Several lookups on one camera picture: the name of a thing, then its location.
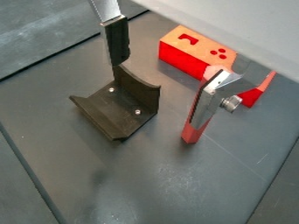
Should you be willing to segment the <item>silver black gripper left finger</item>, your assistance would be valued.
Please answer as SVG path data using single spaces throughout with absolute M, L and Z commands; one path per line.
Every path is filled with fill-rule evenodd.
M 110 65 L 120 65 L 129 57 L 126 17 L 121 14 L 117 0 L 88 0 L 96 14 L 100 33 L 106 41 Z

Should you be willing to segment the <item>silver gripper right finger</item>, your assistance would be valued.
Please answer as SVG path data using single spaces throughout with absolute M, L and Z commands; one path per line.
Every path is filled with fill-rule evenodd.
M 220 104 L 230 96 L 256 88 L 273 72 L 242 55 L 234 58 L 232 67 L 208 66 L 208 80 L 200 86 L 190 109 L 189 124 L 197 130 L 210 119 Z

